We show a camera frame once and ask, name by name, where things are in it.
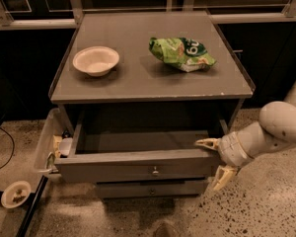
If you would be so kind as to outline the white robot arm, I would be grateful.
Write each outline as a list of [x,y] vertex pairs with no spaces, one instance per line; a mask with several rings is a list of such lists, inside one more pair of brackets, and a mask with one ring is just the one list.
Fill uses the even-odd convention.
[[284,101],[270,102],[259,112],[259,120],[221,138],[205,138],[196,146],[215,150],[225,166],[219,166],[212,188],[219,191],[241,168],[262,154],[275,153],[296,146],[296,82]]

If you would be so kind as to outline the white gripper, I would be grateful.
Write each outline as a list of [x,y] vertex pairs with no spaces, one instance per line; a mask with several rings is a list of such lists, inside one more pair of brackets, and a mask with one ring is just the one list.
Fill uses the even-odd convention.
[[219,138],[203,138],[194,142],[195,146],[218,150],[221,159],[227,164],[217,168],[212,188],[220,191],[237,175],[239,168],[251,163],[250,155],[253,137],[247,132],[231,132]]

